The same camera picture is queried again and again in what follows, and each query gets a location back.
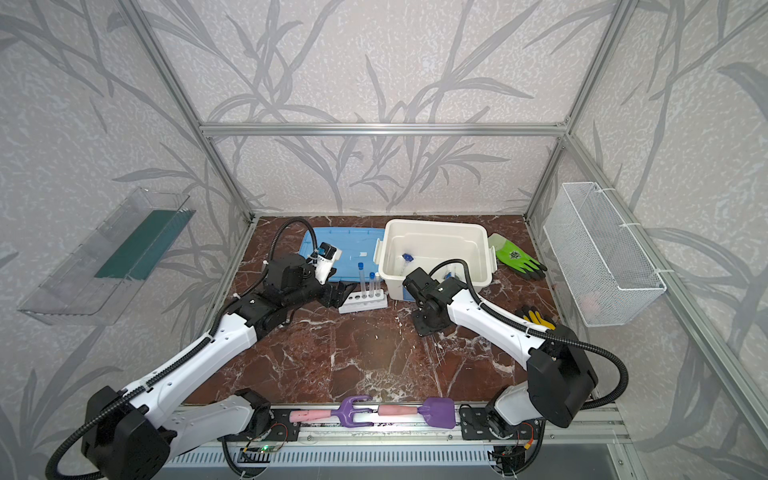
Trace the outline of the white test tube rack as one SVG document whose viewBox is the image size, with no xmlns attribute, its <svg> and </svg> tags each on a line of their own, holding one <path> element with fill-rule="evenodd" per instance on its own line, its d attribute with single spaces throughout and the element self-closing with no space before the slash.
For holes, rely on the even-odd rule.
<svg viewBox="0 0 768 480">
<path fill-rule="evenodd" d="M 362 292 L 351 293 L 345 302 L 338 308 L 340 314 L 350 314 L 371 310 L 383 309 L 388 306 L 387 294 L 379 289 L 373 295 L 364 295 Z"/>
</svg>

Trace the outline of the white plastic storage bin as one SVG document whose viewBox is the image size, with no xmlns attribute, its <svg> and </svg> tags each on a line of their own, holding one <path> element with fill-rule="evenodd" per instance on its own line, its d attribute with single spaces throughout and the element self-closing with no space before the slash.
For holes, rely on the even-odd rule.
<svg viewBox="0 0 768 480">
<path fill-rule="evenodd" d="M 403 253 L 411 254 L 414 260 L 406 263 Z M 454 258 L 468 264 L 477 291 L 490 285 L 497 260 L 486 229 L 477 224 L 394 219 L 387 223 L 374 254 L 388 294 L 397 301 L 413 299 L 403 286 L 406 275 L 418 267 L 428 272 Z"/>
</svg>

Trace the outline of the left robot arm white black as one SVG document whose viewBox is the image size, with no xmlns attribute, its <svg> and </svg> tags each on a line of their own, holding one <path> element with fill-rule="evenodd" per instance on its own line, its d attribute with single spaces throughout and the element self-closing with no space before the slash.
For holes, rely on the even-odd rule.
<svg viewBox="0 0 768 480">
<path fill-rule="evenodd" d="M 305 218 L 293 217 L 285 224 L 305 226 L 311 253 L 278 257 L 270 252 L 260 279 L 220 308 L 208 332 L 125 388 L 104 387 L 95 393 L 83 425 L 49 458 L 46 478 L 65 478 L 60 462 L 79 445 L 96 468 L 88 473 L 90 479 L 150 479 L 173 456 L 253 427 L 259 409 L 254 393 L 204 407 L 197 419 L 179 426 L 171 417 L 222 366 L 285 324 L 289 312 L 312 302 L 339 308 L 351 294 L 352 284 L 332 279 L 342 249 L 319 242 Z"/>
</svg>

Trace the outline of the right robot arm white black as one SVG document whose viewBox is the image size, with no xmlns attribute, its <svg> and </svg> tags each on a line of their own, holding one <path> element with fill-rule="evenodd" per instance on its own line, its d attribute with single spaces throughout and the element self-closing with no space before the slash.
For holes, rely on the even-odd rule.
<svg viewBox="0 0 768 480">
<path fill-rule="evenodd" d="M 524 367 L 527 380 L 503 388 L 486 405 L 489 428 L 500 438 L 530 420 L 567 428 L 577 413 L 615 402 L 629 385 L 629 371 L 613 352 L 581 341 L 564 325 L 536 322 L 532 311 L 517 315 L 482 298 L 462 259 L 443 261 L 430 271 L 418 267 L 406 275 L 403 287 L 417 304 L 412 321 L 419 335 L 463 327 Z M 599 379 L 589 354 L 618 371 L 616 386 L 602 397 L 592 396 Z"/>
</svg>

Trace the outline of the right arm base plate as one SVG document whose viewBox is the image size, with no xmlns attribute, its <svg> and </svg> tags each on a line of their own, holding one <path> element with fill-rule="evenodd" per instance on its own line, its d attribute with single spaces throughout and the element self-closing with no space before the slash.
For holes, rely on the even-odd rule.
<svg viewBox="0 0 768 480">
<path fill-rule="evenodd" d="M 540 436 L 541 422 L 538 419 L 511 425 L 486 407 L 466 403 L 458 407 L 457 414 L 463 440 L 530 441 Z"/>
</svg>

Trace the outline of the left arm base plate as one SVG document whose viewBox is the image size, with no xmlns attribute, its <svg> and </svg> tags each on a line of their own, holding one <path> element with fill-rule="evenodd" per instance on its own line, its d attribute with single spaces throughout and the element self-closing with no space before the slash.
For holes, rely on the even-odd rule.
<svg viewBox="0 0 768 480">
<path fill-rule="evenodd" d="M 271 419 L 264 427 L 253 427 L 244 432 L 227 435 L 224 440 L 234 441 L 274 441 L 295 442 L 298 440 L 300 424 L 290 421 L 292 410 L 278 409 L 271 412 Z"/>
</svg>

